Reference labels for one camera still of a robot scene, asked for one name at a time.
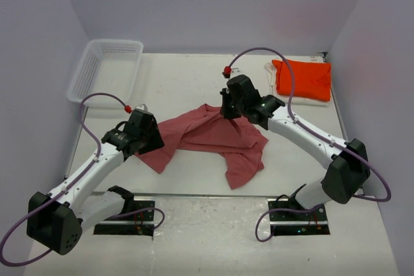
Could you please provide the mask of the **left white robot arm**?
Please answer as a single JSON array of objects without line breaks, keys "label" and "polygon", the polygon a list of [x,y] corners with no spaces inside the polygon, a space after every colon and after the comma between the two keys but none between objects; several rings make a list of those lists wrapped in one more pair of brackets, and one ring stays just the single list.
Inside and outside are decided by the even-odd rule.
[{"label": "left white robot arm", "polygon": [[94,202],[88,198],[130,156],[163,146],[155,116],[134,109],[127,121],[106,132],[97,150],[68,179],[47,194],[37,192],[32,196],[27,235],[51,251],[66,255],[87,229],[108,218],[130,218],[135,210],[134,196],[120,186],[110,187]]}]

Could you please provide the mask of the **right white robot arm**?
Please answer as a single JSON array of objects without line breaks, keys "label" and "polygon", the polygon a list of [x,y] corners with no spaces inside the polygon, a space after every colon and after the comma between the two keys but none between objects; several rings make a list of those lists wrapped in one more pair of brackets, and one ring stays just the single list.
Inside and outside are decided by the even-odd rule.
[{"label": "right white robot arm", "polygon": [[331,200],[346,204],[369,178],[365,145],[354,139],[346,142],[309,122],[301,121],[286,103],[273,95],[261,96],[244,74],[225,74],[221,114],[228,120],[244,117],[251,124],[278,134],[310,154],[326,174],[299,187],[289,197],[289,213],[302,220],[312,208]]}]

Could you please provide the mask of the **pink t shirt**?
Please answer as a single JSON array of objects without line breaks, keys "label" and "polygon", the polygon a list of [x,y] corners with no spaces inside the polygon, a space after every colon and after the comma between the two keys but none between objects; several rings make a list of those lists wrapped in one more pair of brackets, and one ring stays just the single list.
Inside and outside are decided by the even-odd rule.
[{"label": "pink t shirt", "polygon": [[227,120],[220,110],[203,104],[159,123],[164,147],[135,156],[161,174],[179,149],[217,153],[226,161],[230,189],[244,186],[265,168],[262,157],[268,139],[245,117]]}]

